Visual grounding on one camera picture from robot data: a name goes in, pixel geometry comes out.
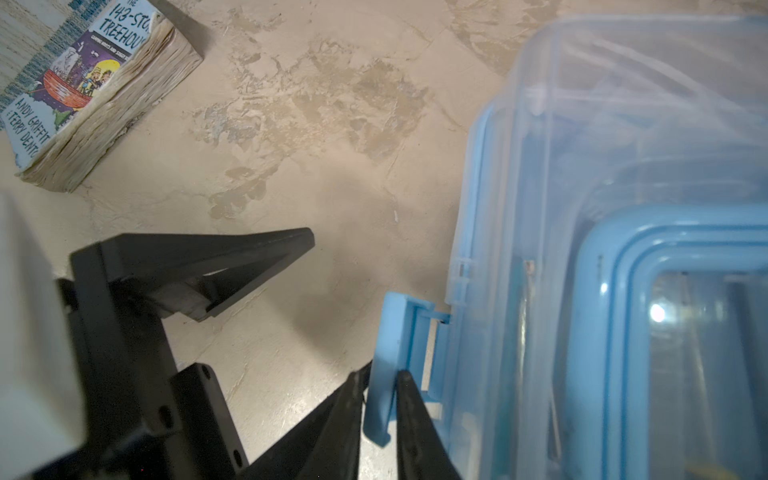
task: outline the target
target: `black bracket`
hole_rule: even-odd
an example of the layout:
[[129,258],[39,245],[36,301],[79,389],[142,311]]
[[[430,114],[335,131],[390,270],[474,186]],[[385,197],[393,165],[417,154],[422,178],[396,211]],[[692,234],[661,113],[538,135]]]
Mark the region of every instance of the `black bracket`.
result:
[[314,245],[309,228],[253,235],[129,233],[102,242],[101,253],[109,283],[124,284],[152,300],[163,318],[181,312],[202,322],[244,298]]
[[397,477],[461,480],[440,442],[411,372],[397,374]]
[[253,235],[125,234],[71,255],[59,280],[88,439],[36,478],[233,478],[248,465],[213,369],[178,372],[161,322],[223,312],[314,246],[308,228]]
[[370,376],[370,362],[350,373],[343,385],[243,470],[238,480],[357,478],[362,394]]

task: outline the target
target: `book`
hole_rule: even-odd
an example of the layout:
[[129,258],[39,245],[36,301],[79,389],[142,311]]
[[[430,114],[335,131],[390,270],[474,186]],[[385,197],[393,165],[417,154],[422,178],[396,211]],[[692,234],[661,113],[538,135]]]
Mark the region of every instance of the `book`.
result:
[[113,0],[0,114],[19,177],[74,190],[114,142],[202,62],[147,0]]

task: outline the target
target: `clear plastic bin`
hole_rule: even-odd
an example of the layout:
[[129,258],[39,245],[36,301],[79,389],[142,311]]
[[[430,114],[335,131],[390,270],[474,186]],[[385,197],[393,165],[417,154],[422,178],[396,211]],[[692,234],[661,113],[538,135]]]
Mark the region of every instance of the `clear plastic bin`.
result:
[[[446,293],[450,317],[427,336],[423,319],[429,329],[433,306],[404,302],[408,328],[392,335],[412,336],[395,345],[382,332],[399,325],[392,312],[400,310],[385,303],[366,434],[386,442],[387,363],[387,372],[407,367],[417,382],[431,373],[438,387],[425,388],[425,400],[441,404],[435,424],[467,479],[768,474],[760,450],[768,439],[762,427],[750,429],[766,419],[755,400],[757,379],[766,378],[755,372],[768,369],[762,356],[741,353],[759,351],[768,327],[759,318],[750,324],[758,343],[748,349],[736,320],[744,305],[754,316],[764,301],[755,292],[766,285],[768,260],[718,230],[752,229],[743,242],[768,242],[761,230],[768,215],[760,215],[766,202],[768,22],[611,16],[542,29],[470,131]],[[707,230],[713,236],[701,241],[708,247],[677,248],[692,226],[710,223],[720,227]],[[609,231],[617,224],[625,227],[623,240]],[[640,286],[622,300],[626,312],[617,312],[618,287],[630,281],[621,262],[603,271],[599,249],[591,250],[594,259],[580,252],[616,247],[612,238],[632,243],[648,225],[679,230],[676,240],[658,239],[671,257],[719,263],[649,267],[653,276],[638,276]],[[723,245],[745,250],[722,257]],[[728,263],[739,256],[751,267]],[[579,269],[579,261],[586,266]],[[575,279],[593,271],[594,281],[574,291]],[[612,280],[595,280],[603,274]],[[748,300],[737,302],[739,294]],[[589,295],[604,299],[603,323],[592,318],[598,305],[580,300]],[[688,320],[656,321],[660,308]],[[695,335],[691,322],[701,325]],[[424,348],[434,353],[423,372]],[[582,378],[590,362],[602,370]]]

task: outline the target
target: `blue latch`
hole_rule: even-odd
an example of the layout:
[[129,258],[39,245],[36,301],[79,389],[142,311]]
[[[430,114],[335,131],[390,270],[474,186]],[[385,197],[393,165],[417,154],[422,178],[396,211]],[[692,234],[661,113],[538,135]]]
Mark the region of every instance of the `blue latch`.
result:
[[362,431],[374,443],[389,442],[387,425],[396,417],[397,372],[407,369],[417,386],[422,384],[432,319],[437,319],[429,388],[422,390],[425,402],[440,402],[445,382],[450,315],[435,311],[435,304],[402,293],[387,292],[382,307],[379,337],[371,365],[371,379]]

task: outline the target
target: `stained floor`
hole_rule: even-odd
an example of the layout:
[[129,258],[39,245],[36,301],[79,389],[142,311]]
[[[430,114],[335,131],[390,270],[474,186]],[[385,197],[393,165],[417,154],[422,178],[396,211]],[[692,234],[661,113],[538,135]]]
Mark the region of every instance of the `stained floor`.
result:
[[[316,247],[231,311],[165,326],[217,372],[249,460],[376,343],[387,290],[442,308],[468,129],[545,22],[589,12],[767,13],[724,0],[158,0],[205,56],[73,194],[0,186],[58,275],[123,232],[311,227]],[[362,447],[361,478],[395,478]]]

